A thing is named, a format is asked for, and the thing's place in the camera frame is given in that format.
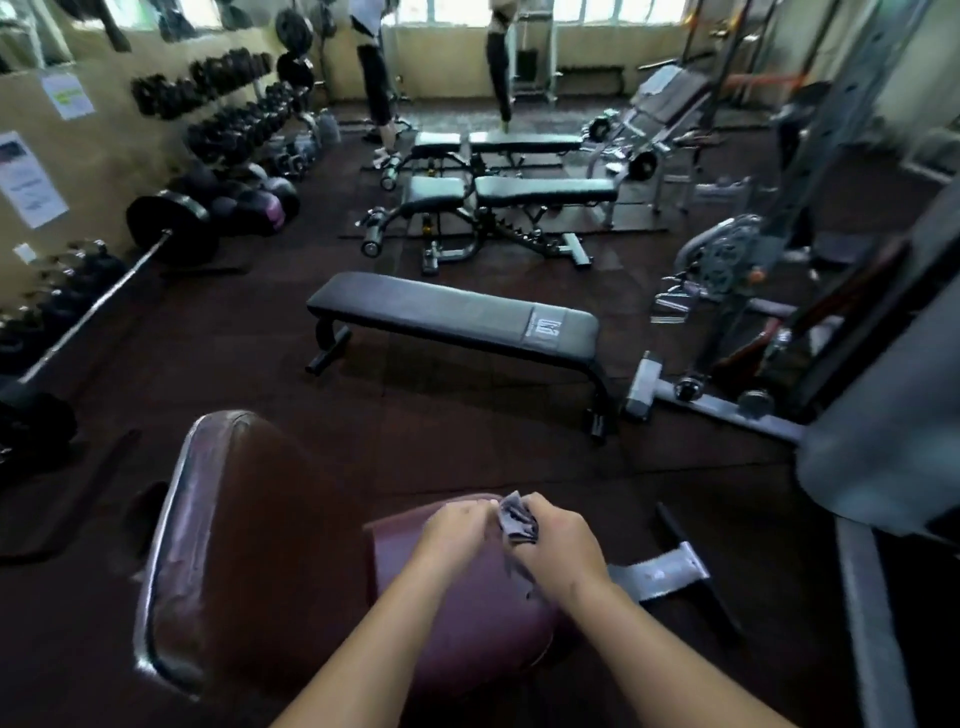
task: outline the adjustable bench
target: adjustable bench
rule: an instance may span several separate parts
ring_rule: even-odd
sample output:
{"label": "adjustable bench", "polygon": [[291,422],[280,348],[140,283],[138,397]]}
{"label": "adjustable bench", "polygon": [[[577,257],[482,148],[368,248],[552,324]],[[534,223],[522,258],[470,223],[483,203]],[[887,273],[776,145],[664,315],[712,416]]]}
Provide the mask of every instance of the adjustable bench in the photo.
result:
{"label": "adjustable bench", "polygon": [[[659,68],[640,84],[630,106],[609,120],[610,131],[589,155],[587,177],[593,178],[603,169],[602,165],[598,168],[601,160],[616,159],[606,168],[614,172],[617,186],[628,178],[653,185],[650,208],[655,220],[660,214],[665,182],[683,183],[688,187],[696,182],[692,169],[685,175],[667,177],[666,162],[679,148],[695,151],[699,146],[715,146],[713,139],[699,136],[685,137],[682,144],[675,143],[696,124],[711,88],[711,80],[696,71],[677,65]],[[605,212],[604,223],[612,227],[613,205],[608,205]]]}
{"label": "adjustable bench", "polygon": [[387,161],[380,176],[380,186],[388,192],[395,190],[400,171],[412,161],[425,159],[428,177],[439,174],[444,159],[468,170],[472,177],[484,177],[491,173],[483,160],[484,154],[502,155],[511,167],[517,169],[523,165],[523,155],[565,155],[576,152],[582,145],[583,138],[578,134],[474,132],[467,138],[468,153],[463,156],[464,140],[459,134],[419,132],[406,157],[393,157]]}
{"label": "adjustable bench", "polygon": [[[589,268],[593,259],[587,255],[580,238],[572,232],[548,236],[538,227],[540,218],[550,208],[564,205],[599,205],[616,200],[614,180],[528,180],[513,177],[478,177],[473,181],[476,210],[463,207],[467,184],[454,177],[410,178],[398,207],[387,210],[375,207],[367,212],[357,227],[367,229],[361,251],[367,257],[383,252],[383,232],[396,218],[410,220],[423,215],[423,262],[425,276],[436,276],[440,263],[454,263],[474,257],[488,238],[498,237],[517,243],[543,257],[568,257],[578,270]],[[521,207],[532,229],[520,231],[497,219],[495,209]],[[444,250],[440,230],[440,213],[449,212],[473,228],[474,239],[464,248]]]}
{"label": "adjustable bench", "polygon": [[343,354],[346,326],[378,328],[582,372],[593,384],[590,436],[602,442],[613,414],[610,382],[596,361],[600,323],[585,311],[461,291],[375,273],[338,273],[306,303],[317,317],[316,376]]}

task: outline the black weight plate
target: black weight plate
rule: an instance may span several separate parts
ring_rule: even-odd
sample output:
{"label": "black weight plate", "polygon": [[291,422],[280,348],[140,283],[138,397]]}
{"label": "black weight plate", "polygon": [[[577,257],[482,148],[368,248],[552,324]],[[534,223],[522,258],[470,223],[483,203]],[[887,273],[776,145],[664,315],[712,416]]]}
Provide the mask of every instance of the black weight plate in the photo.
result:
{"label": "black weight plate", "polygon": [[291,86],[313,88],[316,77],[313,75],[313,63],[294,53],[284,53],[276,59],[276,75]]}
{"label": "black weight plate", "polygon": [[283,47],[297,56],[303,56],[313,45],[313,26],[297,11],[287,8],[276,14],[276,37]]}
{"label": "black weight plate", "polygon": [[62,448],[77,434],[77,418],[63,400],[13,377],[0,380],[0,442],[13,448]]}
{"label": "black weight plate", "polygon": [[169,265],[207,263],[219,244],[209,213],[196,201],[170,190],[134,200],[127,208],[127,227],[133,242],[144,251],[170,231],[156,252],[156,259]]}

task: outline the bench frame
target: bench frame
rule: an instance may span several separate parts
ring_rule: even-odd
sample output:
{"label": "bench frame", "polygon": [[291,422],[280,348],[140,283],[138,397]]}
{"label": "bench frame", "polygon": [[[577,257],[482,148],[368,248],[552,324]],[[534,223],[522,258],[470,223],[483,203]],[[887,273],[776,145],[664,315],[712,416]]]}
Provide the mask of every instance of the bench frame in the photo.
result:
{"label": "bench frame", "polygon": [[[340,322],[344,324],[344,326],[335,330],[333,325],[336,322]],[[513,359],[533,361],[538,364],[547,364],[560,367],[561,369],[580,372],[585,375],[593,385],[593,403],[586,413],[586,429],[589,431],[590,438],[594,442],[602,444],[605,442],[608,432],[615,427],[616,401],[612,394],[612,385],[603,367],[595,359],[590,361],[589,364],[584,365],[568,359],[557,359],[545,352],[517,349],[504,344],[477,341],[467,336],[440,333],[429,335],[422,329],[406,327],[402,324],[380,322],[367,316],[350,315],[343,312],[336,314],[325,313],[318,316],[314,333],[317,338],[317,346],[320,348],[320,353],[306,365],[306,372],[308,374],[319,376],[330,364],[344,354],[347,349],[347,343],[353,335],[352,330],[347,326],[348,324],[356,324],[357,326],[365,328],[376,328],[390,333],[399,333],[418,339],[463,347],[464,349],[471,349],[476,352],[501,354],[503,356],[510,356]]]}
{"label": "bench frame", "polygon": [[[470,191],[472,191],[472,182],[468,188],[468,194]],[[513,227],[504,219],[497,217],[489,207],[480,207],[471,211],[467,207],[461,206],[451,210],[450,214],[456,215],[473,229],[473,240],[462,248],[455,249],[444,248],[441,213],[417,213],[420,215],[423,225],[423,253],[420,271],[425,276],[437,276],[440,273],[441,263],[459,263],[463,260],[470,260],[480,252],[480,249],[491,238],[500,238],[515,243],[545,258],[570,258],[573,261],[573,267],[578,271],[593,266],[593,257],[584,250],[580,237],[576,233],[545,233],[539,227],[538,223],[550,209],[549,207],[526,206],[520,209],[523,210],[527,219],[530,220],[531,226],[533,226],[530,231],[522,231]],[[403,217],[404,220],[412,218],[412,216],[404,217],[401,214],[400,207],[395,207],[392,210],[376,207],[369,210],[364,219],[357,223],[357,226],[379,229],[379,238],[382,237],[382,232],[386,227],[397,217]],[[367,257],[378,257],[382,250],[380,243],[371,244],[368,240],[365,240],[361,246],[361,251]]]}

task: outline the chrome trim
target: chrome trim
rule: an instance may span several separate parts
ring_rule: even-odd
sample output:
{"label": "chrome trim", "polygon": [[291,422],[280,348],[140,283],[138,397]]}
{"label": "chrome trim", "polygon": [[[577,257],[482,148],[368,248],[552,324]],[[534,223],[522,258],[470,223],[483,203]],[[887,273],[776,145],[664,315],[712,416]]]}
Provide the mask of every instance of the chrome trim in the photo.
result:
{"label": "chrome trim", "polygon": [[166,538],[170,513],[173,511],[174,503],[180,494],[180,481],[183,476],[183,468],[186,465],[193,439],[197,434],[197,430],[200,429],[201,423],[207,417],[209,417],[209,415],[203,415],[190,427],[186,437],[183,439],[183,445],[180,446],[180,454],[177,457],[177,464],[174,467],[173,478],[170,481],[167,497],[163,501],[160,517],[156,522],[154,539],[150,544],[150,555],[147,557],[147,565],[143,570],[143,582],[140,587],[139,599],[137,599],[136,617],[133,621],[133,658],[136,670],[156,680],[158,683],[190,697],[196,696],[172,679],[171,671],[164,669],[159,658],[154,653],[151,636],[151,615],[154,608],[154,580],[156,579],[160,552],[163,550],[164,539]]}
{"label": "chrome trim", "polygon": [[137,260],[131,269],[127,271],[123,277],[115,282],[110,288],[107,289],[107,292],[102,294],[93,305],[87,310],[87,312],[80,317],[80,321],[74,324],[63,336],[61,336],[56,344],[53,344],[46,352],[43,353],[43,356],[38,360],[34,366],[28,369],[23,376],[20,377],[20,383],[26,384],[36,375],[40,373],[40,370],[47,365],[47,363],[56,356],[62,349],[65,347],[70,340],[77,335],[81,328],[84,327],[86,322],[93,318],[93,316],[103,308],[110,298],[116,294],[126,283],[135,276],[141,268],[143,268],[151,258],[153,258],[154,253],[159,250],[161,243],[156,243],[153,248],[147,251],[139,260]]}

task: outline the logo on bench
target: logo on bench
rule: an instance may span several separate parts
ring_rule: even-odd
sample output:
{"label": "logo on bench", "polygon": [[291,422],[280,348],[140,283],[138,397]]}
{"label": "logo on bench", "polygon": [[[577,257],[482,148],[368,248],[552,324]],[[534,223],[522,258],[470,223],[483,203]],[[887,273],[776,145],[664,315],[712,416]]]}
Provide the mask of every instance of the logo on bench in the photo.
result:
{"label": "logo on bench", "polygon": [[540,336],[560,336],[560,326],[562,321],[551,321],[550,319],[537,319],[531,322],[533,324],[533,333]]}

